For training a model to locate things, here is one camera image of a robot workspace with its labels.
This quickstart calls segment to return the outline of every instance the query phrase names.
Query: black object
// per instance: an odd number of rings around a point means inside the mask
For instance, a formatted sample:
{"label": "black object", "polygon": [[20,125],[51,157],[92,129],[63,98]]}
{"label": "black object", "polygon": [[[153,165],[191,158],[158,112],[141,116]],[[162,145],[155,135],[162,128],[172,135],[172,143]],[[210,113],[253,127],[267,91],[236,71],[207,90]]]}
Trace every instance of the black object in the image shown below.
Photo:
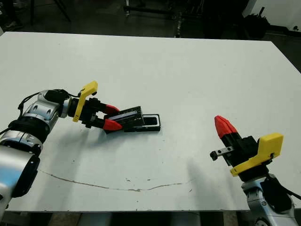
{"label": "black object", "polygon": [[292,200],[276,178],[268,177],[260,184],[265,200],[275,212],[283,212],[292,207]]}
{"label": "black object", "polygon": [[120,111],[117,114],[107,114],[104,116],[104,119],[110,119],[118,122],[120,125],[122,125],[123,129],[130,129],[135,126],[144,125],[140,106]]}
{"label": "black object", "polygon": [[17,120],[12,121],[8,127],[10,130],[32,134],[42,143],[44,143],[50,133],[50,128],[45,122],[40,119],[27,116],[22,116]]}
{"label": "black object", "polygon": [[[74,117],[78,102],[79,100],[77,98],[72,99],[68,110],[68,116]],[[81,120],[81,123],[86,125],[87,128],[91,128],[92,126],[102,128],[104,120],[99,119],[96,113],[99,111],[102,112],[105,108],[106,104],[101,103],[97,98],[89,98],[89,100],[85,101],[79,120]]]}
{"label": "black object", "polygon": [[[221,140],[226,147],[232,146],[234,148],[233,152],[223,155],[226,163],[233,167],[248,161],[249,158],[254,157],[258,153],[258,143],[252,136],[241,138],[238,133],[230,133],[225,134]],[[246,182],[255,177],[265,175],[269,172],[266,167],[268,163],[241,172],[238,176],[242,181]]]}
{"label": "black object", "polygon": [[147,131],[160,131],[161,123],[158,114],[144,114],[144,125],[134,126],[129,129],[125,129],[125,132],[147,132]]}
{"label": "black object", "polygon": [[33,155],[27,162],[14,190],[11,195],[12,198],[21,197],[25,195],[32,186],[34,179],[37,176],[37,168],[39,166],[40,159]]}
{"label": "black object", "polygon": [[244,25],[250,37],[263,38],[269,27],[269,22],[266,17],[261,16],[263,10],[264,7],[261,8],[258,15],[251,14],[244,18]]}

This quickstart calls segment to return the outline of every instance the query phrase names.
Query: dark floor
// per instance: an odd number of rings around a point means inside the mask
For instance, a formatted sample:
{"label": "dark floor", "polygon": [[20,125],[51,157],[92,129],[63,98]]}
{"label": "dark floor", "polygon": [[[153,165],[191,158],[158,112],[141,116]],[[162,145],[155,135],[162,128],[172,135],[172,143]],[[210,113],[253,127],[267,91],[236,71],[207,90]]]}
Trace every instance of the dark floor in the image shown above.
{"label": "dark floor", "polygon": [[[24,24],[20,31],[24,32],[174,37],[176,31],[176,20],[171,16],[131,11],[130,16],[125,17],[124,0],[63,0],[71,23],[53,0],[36,0],[34,24],[30,25],[30,4],[29,0],[24,1],[27,3],[26,10],[18,13]],[[136,6],[138,0],[130,0],[130,4]],[[150,8],[167,8],[162,0],[146,0],[146,4]],[[0,19],[0,25],[4,22],[5,19]],[[185,20],[181,37],[204,38],[203,31],[201,20]],[[225,26],[221,38],[239,39],[235,26]],[[272,41],[301,72],[301,38],[268,31],[262,40]]]}

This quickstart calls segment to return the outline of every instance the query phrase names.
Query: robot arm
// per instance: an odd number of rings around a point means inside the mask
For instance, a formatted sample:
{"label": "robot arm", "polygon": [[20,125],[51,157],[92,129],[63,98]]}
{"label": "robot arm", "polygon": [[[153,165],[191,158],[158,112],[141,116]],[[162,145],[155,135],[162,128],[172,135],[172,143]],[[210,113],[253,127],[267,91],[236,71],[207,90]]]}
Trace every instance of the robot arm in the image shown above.
{"label": "robot arm", "polygon": [[242,189],[256,226],[297,226],[291,195],[301,197],[284,188],[267,164],[280,155],[283,136],[278,133],[263,136],[258,142],[252,136],[241,138],[231,123],[221,116],[215,117],[217,133],[226,146],[210,153],[215,161],[223,156],[233,176],[244,182]]}
{"label": "robot arm", "polygon": [[[48,134],[58,118],[73,117],[73,121],[82,121],[86,127],[98,127],[106,130],[119,130],[122,126],[112,120],[99,119],[98,111],[117,113],[111,105],[101,103],[96,98],[86,100],[90,94],[96,94],[94,81],[74,96],[62,89],[44,90],[26,97],[19,105],[20,116],[1,132],[0,138],[0,221],[4,210],[12,198],[25,195],[36,175],[40,162],[39,154]],[[34,95],[35,101],[23,113],[23,104]]]}

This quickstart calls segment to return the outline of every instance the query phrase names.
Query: red fingertip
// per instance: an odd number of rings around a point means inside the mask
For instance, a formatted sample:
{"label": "red fingertip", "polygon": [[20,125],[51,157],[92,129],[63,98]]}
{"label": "red fingertip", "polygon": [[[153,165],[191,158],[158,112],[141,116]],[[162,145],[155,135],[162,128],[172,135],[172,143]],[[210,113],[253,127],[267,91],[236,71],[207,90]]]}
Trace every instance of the red fingertip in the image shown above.
{"label": "red fingertip", "polygon": [[219,115],[215,116],[214,122],[217,134],[220,138],[222,138],[225,134],[237,133],[235,127],[232,126],[232,124],[227,119]]}
{"label": "red fingertip", "polygon": [[118,122],[115,122],[115,121],[110,120],[110,119],[106,119],[106,120],[104,121],[103,129],[104,129],[104,130],[112,130],[112,131],[115,131],[115,130],[120,130],[120,129],[122,129],[122,126],[121,126]]}
{"label": "red fingertip", "polygon": [[112,105],[106,105],[105,112],[106,114],[113,114],[119,112],[119,109],[117,107],[114,107]]}

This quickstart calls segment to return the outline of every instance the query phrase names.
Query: white wall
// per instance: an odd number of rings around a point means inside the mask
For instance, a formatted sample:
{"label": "white wall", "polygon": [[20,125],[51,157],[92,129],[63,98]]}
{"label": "white wall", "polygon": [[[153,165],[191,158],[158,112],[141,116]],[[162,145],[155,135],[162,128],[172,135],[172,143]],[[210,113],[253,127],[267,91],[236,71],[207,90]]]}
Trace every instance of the white wall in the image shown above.
{"label": "white wall", "polygon": [[252,5],[251,13],[254,14],[265,7],[262,15],[267,17],[271,25],[284,26],[290,30],[298,26],[301,31],[301,0],[250,0],[246,10],[250,11]]}

